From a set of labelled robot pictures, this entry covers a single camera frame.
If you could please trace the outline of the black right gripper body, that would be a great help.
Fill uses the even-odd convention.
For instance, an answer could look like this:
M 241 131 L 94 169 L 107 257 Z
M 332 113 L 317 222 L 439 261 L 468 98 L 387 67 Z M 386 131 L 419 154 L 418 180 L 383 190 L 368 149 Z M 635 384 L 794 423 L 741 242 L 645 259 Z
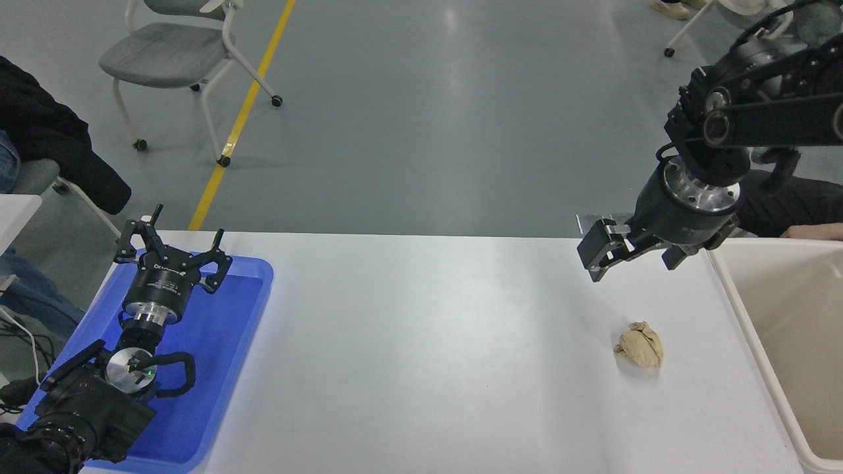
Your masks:
M 626 224 L 674 245 L 699 245 L 721 231 L 740 203 L 740 185 L 714 186 L 685 165 L 659 165 Z

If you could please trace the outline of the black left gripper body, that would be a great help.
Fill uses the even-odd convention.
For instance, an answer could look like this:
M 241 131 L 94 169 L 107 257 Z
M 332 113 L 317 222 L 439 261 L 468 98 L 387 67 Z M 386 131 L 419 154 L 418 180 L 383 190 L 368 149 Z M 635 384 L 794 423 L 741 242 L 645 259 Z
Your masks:
M 157 253 L 145 253 L 124 297 L 124 311 L 130 315 L 163 310 L 166 316 L 184 315 L 192 289 L 201 273 L 190 253 L 175 253 L 164 261 Z

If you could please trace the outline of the person's hand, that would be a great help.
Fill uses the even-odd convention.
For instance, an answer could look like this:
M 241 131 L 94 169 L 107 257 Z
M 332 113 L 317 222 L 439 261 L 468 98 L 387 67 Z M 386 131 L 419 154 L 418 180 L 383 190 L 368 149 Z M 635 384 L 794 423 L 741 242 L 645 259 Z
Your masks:
M 842 241 L 842 227 L 842 223 L 792 225 L 780 237 L 784 239 Z

